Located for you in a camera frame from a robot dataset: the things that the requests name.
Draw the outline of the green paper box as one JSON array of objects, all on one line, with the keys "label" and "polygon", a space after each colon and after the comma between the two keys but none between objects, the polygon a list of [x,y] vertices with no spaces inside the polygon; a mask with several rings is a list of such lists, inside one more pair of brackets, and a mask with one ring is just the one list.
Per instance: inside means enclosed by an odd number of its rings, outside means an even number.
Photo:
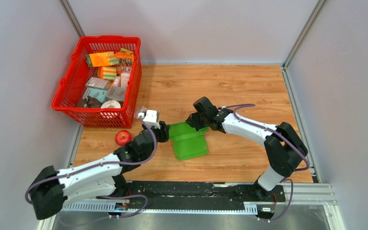
[{"label": "green paper box", "polygon": [[179,161],[193,159],[208,154],[205,134],[209,128],[205,127],[198,131],[187,123],[171,124],[169,139],[172,142],[175,157]]}]

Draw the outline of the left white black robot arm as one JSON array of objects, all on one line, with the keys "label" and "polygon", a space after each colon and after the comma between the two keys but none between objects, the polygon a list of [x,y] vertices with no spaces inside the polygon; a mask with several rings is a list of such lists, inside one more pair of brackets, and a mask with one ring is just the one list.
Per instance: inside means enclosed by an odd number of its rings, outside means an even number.
[{"label": "left white black robot arm", "polygon": [[24,195],[36,218],[47,219],[63,207],[88,198],[123,198],[127,194],[123,174],[148,162],[158,143],[169,140],[170,126],[163,121],[156,126],[143,122],[142,127],[132,141],[96,161],[58,170],[52,165],[44,167]]}]

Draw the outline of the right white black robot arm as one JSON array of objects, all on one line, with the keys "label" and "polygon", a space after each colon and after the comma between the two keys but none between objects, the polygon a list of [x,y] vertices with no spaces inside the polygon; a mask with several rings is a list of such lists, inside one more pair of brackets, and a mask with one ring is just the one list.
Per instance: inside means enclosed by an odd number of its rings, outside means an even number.
[{"label": "right white black robot arm", "polygon": [[264,147],[269,165],[253,184],[253,195],[257,199],[267,200],[278,183],[296,171],[309,169],[308,149],[291,124],[266,124],[237,113],[241,108],[252,107],[252,103],[216,107],[207,97],[202,97],[193,106],[196,112],[189,115],[186,123],[195,130],[209,127]]}]

